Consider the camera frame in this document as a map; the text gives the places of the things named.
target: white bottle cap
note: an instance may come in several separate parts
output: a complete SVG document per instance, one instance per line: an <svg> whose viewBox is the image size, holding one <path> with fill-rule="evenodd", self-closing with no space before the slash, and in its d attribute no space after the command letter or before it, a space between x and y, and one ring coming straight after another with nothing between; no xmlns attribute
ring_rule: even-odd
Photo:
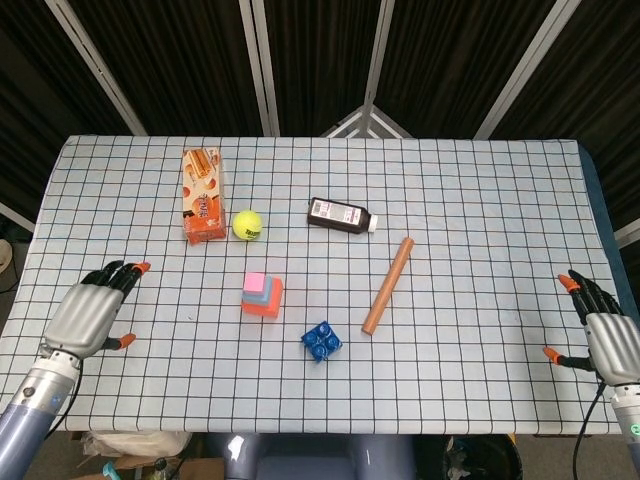
<svg viewBox="0 0 640 480"><path fill-rule="evenodd" d="M371 215L371 217L369 218L369 233L375 232L377 226L378 226L378 216Z"/></svg>

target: pink block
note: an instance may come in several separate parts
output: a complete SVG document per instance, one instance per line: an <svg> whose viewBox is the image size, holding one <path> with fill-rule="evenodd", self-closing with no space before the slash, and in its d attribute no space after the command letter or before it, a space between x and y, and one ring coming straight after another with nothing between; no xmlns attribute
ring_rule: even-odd
<svg viewBox="0 0 640 480"><path fill-rule="evenodd" d="M264 282L264 273L246 273L244 276L243 290L246 293L262 293L264 291Z"/></svg>

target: cardboard box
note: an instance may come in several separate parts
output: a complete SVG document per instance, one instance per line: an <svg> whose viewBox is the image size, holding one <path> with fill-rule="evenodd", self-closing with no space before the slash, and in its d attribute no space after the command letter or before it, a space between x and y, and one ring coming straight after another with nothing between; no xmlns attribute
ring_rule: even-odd
<svg viewBox="0 0 640 480"><path fill-rule="evenodd" d="M189 243L227 235L222 157L217 148L186 150L182 155L182 217Z"/></svg>
<svg viewBox="0 0 640 480"><path fill-rule="evenodd" d="M124 455L114 460L114 466L123 479L133 478L133 471L136 468L143 468L142 478L153 472L153 463L155 458L151 457L135 457L132 455ZM168 458L167 462L176 465L179 459L173 457ZM73 480L104 480L102 473L95 475L85 475ZM224 480L224 460L222 458L190 458L185 460L180 468L180 480Z"/></svg>

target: bottle label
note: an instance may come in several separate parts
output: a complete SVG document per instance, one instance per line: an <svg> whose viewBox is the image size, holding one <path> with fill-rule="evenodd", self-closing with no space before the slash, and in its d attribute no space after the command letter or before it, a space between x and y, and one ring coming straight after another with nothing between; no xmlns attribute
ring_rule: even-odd
<svg viewBox="0 0 640 480"><path fill-rule="evenodd" d="M358 225L360 223L360 215L362 209L355 207L347 207L346 205L338 205L336 203L324 202L316 200L313 204L311 215L314 217L326 218L334 222L349 223Z"/></svg>

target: orange fingertip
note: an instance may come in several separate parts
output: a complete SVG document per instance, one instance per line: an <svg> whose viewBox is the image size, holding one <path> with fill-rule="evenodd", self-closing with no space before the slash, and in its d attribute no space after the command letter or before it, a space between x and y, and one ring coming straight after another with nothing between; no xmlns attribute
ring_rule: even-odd
<svg viewBox="0 0 640 480"><path fill-rule="evenodd" d="M142 275L144 275L145 273L147 273L149 271L149 269L151 268L151 264L147 263L147 262L140 262L140 263L136 263L133 268L137 268L138 270L140 270L140 272L142 273Z"/></svg>
<svg viewBox="0 0 640 480"><path fill-rule="evenodd" d="M558 352L556 352L553 348L551 347L544 347L542 349L542 351L544 352L544 354L549 358L549 360L551 360L553 363L555 363L556 365L558 364L558 357L560 356L560 354Z"/></svg>
<svg viewBox="0 0 640 480"><path fill-rule="evenodd" d="M558 275L558 280L564 288L567 289L567 292L571 293L574 290L580 290L580 285L573 278L567 277L566 275Z"/></svg>
<svg viewBox="0 0 640 480"><path fill-rule="evenodd" d="M127 333L126 335L120 337L120 349L127 348L129 345L133 343L136 339L135 333Z"/></svg>

